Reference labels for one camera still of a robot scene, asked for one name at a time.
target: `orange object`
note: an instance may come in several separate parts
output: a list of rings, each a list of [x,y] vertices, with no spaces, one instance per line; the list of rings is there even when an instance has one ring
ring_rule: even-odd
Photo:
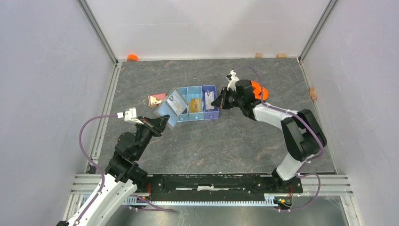
[[[255,98],[260,100],[262,98],[262,90],[261,85],[256,81],[251,81],[252,88],[254,88],[253,93],[255,94]],[[269,91],[265,87],[263,87],[263,101],[265,101],[269,97]]]
[[[128,56],[128,61],[138,61],[138,57],[134,54]]]
[[[309,95],[311,96],[312,101],[317,100],[317,96],[314,94],[314,87],[309,88]]]
[[[277,54],[277,58],[286,58],[287,55],[285,53],[279,53]]]

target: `white panel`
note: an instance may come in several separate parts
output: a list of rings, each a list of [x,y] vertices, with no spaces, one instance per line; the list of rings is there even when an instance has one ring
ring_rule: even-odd
[[[328,0],[88,0],[115,55],[299,56]]]
[[[79,130],[101,111],[112,63],[76,1],[0,5],[0,225],[55,226],[84,169]]]
[[[304,70],[365,226],[397,225],[399,1],[342,0]]]

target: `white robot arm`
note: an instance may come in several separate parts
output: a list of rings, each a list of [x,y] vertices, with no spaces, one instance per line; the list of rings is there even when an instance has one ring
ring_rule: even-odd
[[[319,151],[316,139],[308,130],[304,131],[305,126],[293,117],[293,114],[308,124],[323,146],[327,145],[326,137],[313,113],[308,109],[299,112],[284,110],[267,102],[265,106],[257,98],[260,93],[255,92],[259,89],[253,87],[252,81],[240,80],[234,71],[230,72],[227,80],[229,85],[222,88],[220,96],[211,105],[221,109],[239,107],[246,117],[281,129],[288,153],[283,162],[272,172],[272,176],[276,179],[276,187],[289,183],[300,167]]]

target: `gray tiled surface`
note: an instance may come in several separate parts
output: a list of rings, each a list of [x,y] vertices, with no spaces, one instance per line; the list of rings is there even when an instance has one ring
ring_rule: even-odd
[[[139,115],[156,117],[147,96],[169,93],[174,87],[227,85],[225,76],[242,65],[255,66],[269,91],[268,102],[286,109],[311,109],[306,82],[296,59],[223,59],[124,62],[121,66],[111,113],[136,107]],[[237,73],[241,79],[256,80],[249,69]],[[123,120],[109,119],[99,165],[111,159],[118,136],[135,127]],[[179,123],[154,137],[140,161],[148,173],[270,173],[287,154],[281,130],[252,121],[239,109],[222,110],[218,120]],[[328,154],[307,164],[306,172],[332,172]]]

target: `small box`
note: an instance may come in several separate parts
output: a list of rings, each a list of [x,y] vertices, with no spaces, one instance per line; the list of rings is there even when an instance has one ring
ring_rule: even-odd
[[[218,119],[219,118],[219,108],[211,105],[217,97],[216,86],[202,86],[202,103],[204,107],[204,119]]]
[[[177,90],[179,90],[179,92],[183,95],[184,99],[187,101],[187,87],[179,87],[179,88],[177,88]],[[187,108],[183,113],[181,113],[179,115],[179,118],[177,121],[178,122],[190,121],[190,119],[188,118],[188,109]]]
[[[166,93],[160,93],[156,95],[148,96],[148,106],[156,107],[159,106],[160,103],[166,98]]]
[[[187,103],[190,121],[204,120],[201,86],[187,87]]]

